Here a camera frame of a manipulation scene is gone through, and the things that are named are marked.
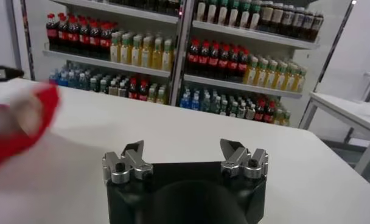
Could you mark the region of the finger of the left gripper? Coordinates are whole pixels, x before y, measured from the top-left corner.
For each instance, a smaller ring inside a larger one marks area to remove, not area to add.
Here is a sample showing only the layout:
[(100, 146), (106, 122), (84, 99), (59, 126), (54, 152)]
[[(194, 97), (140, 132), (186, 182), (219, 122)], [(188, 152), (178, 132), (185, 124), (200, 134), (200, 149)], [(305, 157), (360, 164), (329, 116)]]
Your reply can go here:
[(23, 78), (24, 71), (7, 66), (0, 66), (0, 82), (7, 82), (11, 79)]

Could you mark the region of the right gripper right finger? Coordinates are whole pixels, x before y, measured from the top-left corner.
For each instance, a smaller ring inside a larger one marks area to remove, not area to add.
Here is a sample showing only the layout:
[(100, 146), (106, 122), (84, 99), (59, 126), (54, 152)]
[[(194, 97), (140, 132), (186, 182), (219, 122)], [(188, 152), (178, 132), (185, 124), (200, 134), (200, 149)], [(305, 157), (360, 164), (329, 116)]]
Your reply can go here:
[(221, 173), (234, 178), (241, 173), (247, 179), (260, 179), (268, 173), (268, 153), (264, 149), (256, 149), (251, 153), (248, 148), (237, 141), (220, 140), (220, 147), (225, 160), (221, 162)]

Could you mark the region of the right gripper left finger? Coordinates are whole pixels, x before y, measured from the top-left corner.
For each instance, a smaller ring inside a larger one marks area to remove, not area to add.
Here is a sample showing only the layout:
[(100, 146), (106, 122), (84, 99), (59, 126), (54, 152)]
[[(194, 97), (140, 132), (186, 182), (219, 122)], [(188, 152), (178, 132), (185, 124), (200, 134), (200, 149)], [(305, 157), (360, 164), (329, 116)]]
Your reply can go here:
[(144, 141), (130, 143), (121, 154), (107, 152), (102, 158), (105, 181), (114, 184), (126, 184), (131, 178), (147, 180), (153, 175), (153, 165), (142, 159)]

